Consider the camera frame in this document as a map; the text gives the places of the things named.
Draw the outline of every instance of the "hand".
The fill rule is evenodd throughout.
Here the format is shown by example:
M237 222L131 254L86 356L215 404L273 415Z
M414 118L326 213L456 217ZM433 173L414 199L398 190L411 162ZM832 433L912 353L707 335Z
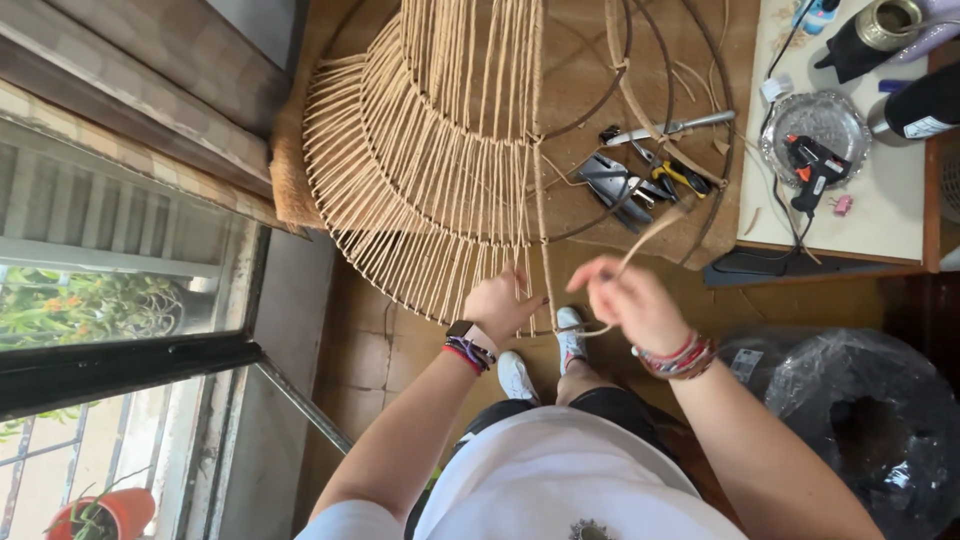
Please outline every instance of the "hand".
M597 319L623 327L639 349L655 355L676 353L690 336L690 326L653 272L628 266L616 276L620 261L599 257L584 264L567 284L573 292L584 284Z
M470 291L464 303L464 319L472 321L496 347L503 350L516 331L520 330L538 307L546 304L546 298L534 296L525 300L516 297L518 290L527 288L527 275L514 264L503 265L499 276L483 280Z

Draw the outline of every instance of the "pliers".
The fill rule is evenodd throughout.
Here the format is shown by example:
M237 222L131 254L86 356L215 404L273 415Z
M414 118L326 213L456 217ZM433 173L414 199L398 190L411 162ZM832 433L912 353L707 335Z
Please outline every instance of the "pliers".
M655 182L663 181L664 185L668 190L674 191L673 181L679 182L696 193L697 197L703 199L710 193L710 186L707 184L707 181L703 179L699 174L691 171L682 163L677 163L671 160L661 160L657 158L653 152L650 152L646 148L643 148L639 144L636 144L636 141L631 141L634 145L634 148L640 153L641 156L647 161L650 161L651 167L650 171L651 178Z

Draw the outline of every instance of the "blue object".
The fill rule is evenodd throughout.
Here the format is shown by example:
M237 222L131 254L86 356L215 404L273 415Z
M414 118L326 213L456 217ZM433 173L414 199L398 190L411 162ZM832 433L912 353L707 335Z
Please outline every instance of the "blue object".
M835 2L828 2L828 0L802 0L800 5L797 6L797 10L793 13L793 20L790 24L793 26L797 25L797 21L800 19L800 15L806 9L808 4L812 3L810 6L810 11L804 17L804 32L807 32L811 36L818 36L824 31L824 28L834 19L837 18L836 7L833 7L832 10L827 10L824 7L824 4L836 4Z
M883 79L882 81L880 81L880 84L878 85L879 86L878 90L886 94L892 94L894 92L900 91L902 88L906 88L907 86L910 85L910 83L913 83L913 81L900 81L898 79Z

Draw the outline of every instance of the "white sneaker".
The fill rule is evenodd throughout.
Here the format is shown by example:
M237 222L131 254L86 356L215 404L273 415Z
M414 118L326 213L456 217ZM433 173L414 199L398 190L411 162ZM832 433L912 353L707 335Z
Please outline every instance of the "white sneaker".
M513 351L500 353L496 361L496 376L500 379L500 386L503 387L508 398L540 404L540 396L537 395L537 390L534 390L534 384L530 382L530 376L527 375L527 366L517 353Z
M579 326L584 322L573 307L561 307L557 309L557 326L560 328L569 328ZM557 341L560 342L560 375L566 374L566 364L573 358L587 360L586 340L574 330L561 331L557 333Z

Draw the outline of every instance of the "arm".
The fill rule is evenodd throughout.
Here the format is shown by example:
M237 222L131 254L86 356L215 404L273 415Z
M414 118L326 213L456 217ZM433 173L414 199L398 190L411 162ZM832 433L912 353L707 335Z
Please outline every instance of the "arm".
M508 264L502 274L477 285L464 304L464 318L498 347L543 304L542 298L519 301L517 288L526 288L526 276ZM462 358L440 352L364 431L333 473L310 519L336 503L360 500L383 506L405 523L476 380Z
M588 286L597 318L640 348L668 355L690 328L652 273L596 259L568 290ZM771 414L719 361L693 380L671 381L744 527L754 538L882 540L870 515L823 460Z

